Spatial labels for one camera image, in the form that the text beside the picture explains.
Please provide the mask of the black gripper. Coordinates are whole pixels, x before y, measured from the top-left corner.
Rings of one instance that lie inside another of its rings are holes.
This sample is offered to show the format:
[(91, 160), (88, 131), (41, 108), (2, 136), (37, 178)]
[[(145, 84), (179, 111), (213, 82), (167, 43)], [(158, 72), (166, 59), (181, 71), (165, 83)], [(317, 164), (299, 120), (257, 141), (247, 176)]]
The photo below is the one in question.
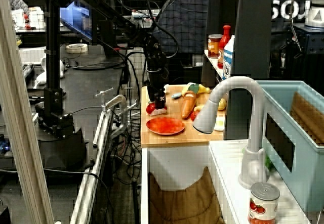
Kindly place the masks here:
[(164, 86), (169, 81), (169, 71), (163, 67), (158, 72), (147, 71), (149, 85), (147, 86), (149, 101), (154, 102), (156, 109), (163, 109), (166, 106), (166, 94)]

